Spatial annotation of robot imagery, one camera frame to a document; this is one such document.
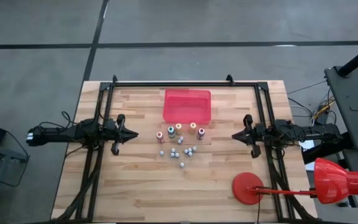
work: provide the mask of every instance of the wooden table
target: wooden table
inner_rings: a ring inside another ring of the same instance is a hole
[[[78,104],[76,121],[94,116],[100,82],[85,82]],[[276,119],[292,119],[283,81],[268,81]],[[241,172],[257,174],[265,186],[271,186],[265,150],[252,159],[251,147],[235,141],[231,135],[244,129],[242,119],[251,114],[259,122],[253,88],[208,87],[212,94],[212,120],[202,141],[186,130],[182,145],[166,135],[171,124],[162,118],[164,94],[167,88],[115,88],[110,115],[126,116],[126,127],[139,136],[120,145],[119,156],[112,155],[108,142],[104,149],[94,222],[253,222],[258,205],[243,205],[232,194],[232,179]],[[158,144],[155,133],[162,131],[165,144]],[[70,144],[68,152],[78,147]],[[193,157],[184,149],[197,146]],[[169,156],[171,148],[180,151],[179,159]],[[69,155],[64,163],[52,218],[59,216],[74,199],[81,185],[86,151]],[[290,188],[308,190],[301,151],[288,147],[285,152]],[[313,199],[297,196],[302,206],[316,216]],[[285,217],[287,211],[282,198]],[[277,221],[272,196],[260,203],[260,221]]]

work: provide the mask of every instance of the small cylinder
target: small cylinder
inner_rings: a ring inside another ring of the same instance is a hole
[[[204,134],[205,134],[205,130],[204,130],[203,128],[200,128],[200,129],[198,130],[197,139],[198,139],[198,140],[203,140]]]
[[[177,135],[181,135],[181,124],[177,124],[176,126],[175,126],[175,128],[176,128],[176,134]]]
[[[196,123],[191,123],[189,133],[196,134],[196,127],[197,127]]]
[[[175,137],[175,129],[172,126],[168,127],[168,137],[169,138]]]
[[[158,143],[164,143],[164,136],[162,135],[162,132],[157,132],[156,137]]]

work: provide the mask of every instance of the red plastic bin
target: red plastic bin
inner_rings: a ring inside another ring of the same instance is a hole
[[[208,124],[211,120],[211,92],[165,90],[162,116],[167,123]]]

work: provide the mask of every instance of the red lamp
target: red lamp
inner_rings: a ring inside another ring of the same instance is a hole
[[[358,195],[358,172],[349,172],[326,159],[317,158],[314,164],[316,190],[294,192],[272,190],[263,186],[258,176],[250,172],[237,175],[232,182],[235,198],[246,205],[260,202],[263,194],[292,194],[317,196],[321,203],[334,203],[349,195]]]

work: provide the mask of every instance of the gray floor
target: gray floor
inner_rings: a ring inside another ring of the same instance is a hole
[[[102,0],[0,0],[0,44],[92,42]],[[358,0],[117,0],[100,42],[358,40]],[[356,46],[99,49],[90,80],[284,80],[287,91],[324,80]],[[24,143],[41,121],[75,113],[89,49],[0,50],[0,127]],[[291,94],[314,109],[326,84]],[[293,114],[305,115],[293,109]],[[300,125],[307,119],[297,118]],[[344,131],[339,118],[338,126]],[[0,223],[48,220],[66,144],[27,147],[22,183],[0,194]],[[317,204],[319,217],[358,223],[358,209]]]

